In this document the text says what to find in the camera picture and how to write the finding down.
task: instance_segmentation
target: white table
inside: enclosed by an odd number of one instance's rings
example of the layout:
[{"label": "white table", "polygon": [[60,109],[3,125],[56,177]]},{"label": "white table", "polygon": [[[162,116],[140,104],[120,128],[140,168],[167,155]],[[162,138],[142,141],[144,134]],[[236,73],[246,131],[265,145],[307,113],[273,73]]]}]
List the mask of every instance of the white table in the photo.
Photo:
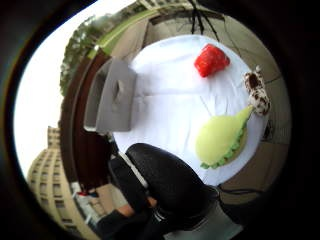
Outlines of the white table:
[{"label": "white table", "polygon": [[[207,43],[222,49],[230,65],[201,78],[193,62]],[[147,46],[130,67],[138,77],[131,130],[114,132],[120,151],[138,142],[160,147],[184,160],[204,183],[213,186],[234,176],[254,155],[267,121],[255,114],[248,121],[247,144],[231,163],[203,169],[195,153],[197,134],[211,116],[233,115],[247,105],[243,75],[250,69],[232,50],[205,36],[183,35]]]}]

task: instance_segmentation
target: plush toy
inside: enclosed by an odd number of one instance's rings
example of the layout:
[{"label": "plush toy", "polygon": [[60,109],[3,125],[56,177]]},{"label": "plush toy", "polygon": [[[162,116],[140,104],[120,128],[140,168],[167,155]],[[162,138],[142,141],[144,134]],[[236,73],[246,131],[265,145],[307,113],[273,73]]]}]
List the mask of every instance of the plush toy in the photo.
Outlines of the plush toy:
[{"label": "plush toy", "polygon": [[234,116],[214,116],[201,129],[196,139],[196,153],[203,168],[217,168],[234,160],[247,139],[247,121],[253,107]]}]

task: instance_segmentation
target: pear toy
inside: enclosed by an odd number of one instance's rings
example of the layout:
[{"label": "pear toy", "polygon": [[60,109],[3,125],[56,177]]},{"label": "pear toy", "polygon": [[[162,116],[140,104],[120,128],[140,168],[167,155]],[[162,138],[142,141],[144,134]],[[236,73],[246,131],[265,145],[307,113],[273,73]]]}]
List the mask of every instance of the pear toy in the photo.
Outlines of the pear toy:
[{"label": "pear toy", "polygon": [[196,139],[201,167],[215,169],[237,158],[246,144],[252,110],[247,106],[236,115],[213,116],[204,124]]}]

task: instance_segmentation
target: red strawberry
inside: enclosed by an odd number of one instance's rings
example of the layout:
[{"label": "red strawberry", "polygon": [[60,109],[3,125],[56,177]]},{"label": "red strawberry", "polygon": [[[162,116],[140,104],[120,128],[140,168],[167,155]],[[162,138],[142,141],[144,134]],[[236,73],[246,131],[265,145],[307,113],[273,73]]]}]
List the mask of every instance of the red strawberry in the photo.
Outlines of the red strawberry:
[{"label": "red strawberry", "polygon": [[219,48],[208,43],[194,62],[201,77],[223,70],[230,64],[228,56]]}]

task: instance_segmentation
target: sky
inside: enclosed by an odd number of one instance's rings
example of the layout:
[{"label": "sky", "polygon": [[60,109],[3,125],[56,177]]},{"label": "sky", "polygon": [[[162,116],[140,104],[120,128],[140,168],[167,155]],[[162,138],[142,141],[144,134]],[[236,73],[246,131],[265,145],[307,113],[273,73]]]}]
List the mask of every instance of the sky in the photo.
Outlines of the sky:
[{"label": "sky", "polygon": [[49,35],[34,52],[23,73],[15,104],[14,137],[18,161],[26,177],[32,161],[47,148],[47,128],[57,127],[62,96],[60,65],[73,31],[92,15],[116,13],[134,0],[99,0]]}]

